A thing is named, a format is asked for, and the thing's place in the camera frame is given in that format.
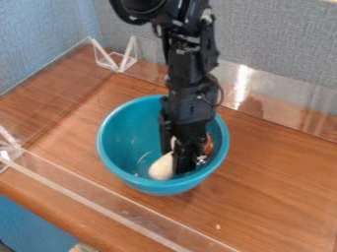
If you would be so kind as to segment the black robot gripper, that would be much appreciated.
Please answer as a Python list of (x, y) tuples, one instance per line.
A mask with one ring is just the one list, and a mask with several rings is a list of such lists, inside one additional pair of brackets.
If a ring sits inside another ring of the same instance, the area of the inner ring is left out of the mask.
[(217, 80), (202, 80), (190, 86), (169, 82), (167, 88), (169, 95), (161, 98), (161, 150), (163, 155), (174, 150), (174, 169), (183, 174), (194, 171), (211, 156), (213, 139), (207, 124), (218, 107), (219, 86)]

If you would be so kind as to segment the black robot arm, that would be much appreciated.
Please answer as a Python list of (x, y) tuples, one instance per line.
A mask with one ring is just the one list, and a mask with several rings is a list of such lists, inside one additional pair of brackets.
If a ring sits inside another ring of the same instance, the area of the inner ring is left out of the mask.
[(161, 98), (161, 148), (173, 158), (174, 172), (190, 172), (207, 161), (207, 125), (224, 101), (211, 74), (219, 52), (210, 0), (110, 0), (110, 4), (122, 21), (151, 24), (162, 39), (169, 95)]

